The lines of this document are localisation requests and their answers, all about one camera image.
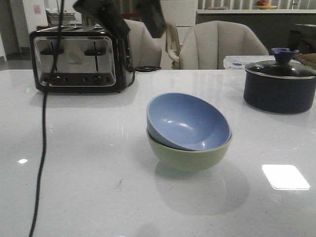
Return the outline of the black gripper finger toaster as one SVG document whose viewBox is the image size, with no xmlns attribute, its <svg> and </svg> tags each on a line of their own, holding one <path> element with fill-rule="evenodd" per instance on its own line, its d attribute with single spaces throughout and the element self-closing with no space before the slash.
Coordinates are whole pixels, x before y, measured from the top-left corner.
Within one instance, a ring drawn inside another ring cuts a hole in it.
<svg viewBox="0 0 316 237">
<path fill-rule="evenodd" d="M 112 0 L 77 0 L 73 8 L 107 29 L 117 39 L 127 37 L 130 31 Z"/>
</svg>

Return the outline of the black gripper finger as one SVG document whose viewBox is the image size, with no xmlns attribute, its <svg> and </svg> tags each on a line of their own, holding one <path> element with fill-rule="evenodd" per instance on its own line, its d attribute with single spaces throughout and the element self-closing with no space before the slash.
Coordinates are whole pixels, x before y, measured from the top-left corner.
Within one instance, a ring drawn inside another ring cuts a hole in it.
<svg viewBox="0 0 316 237">
<path fill-rule="evenodd" d="M 152 38 L 161 38 L 166 31 L 166 21 L 159 0 L 138 0 L 136 3 L 142 22 Z"/>
</svg>

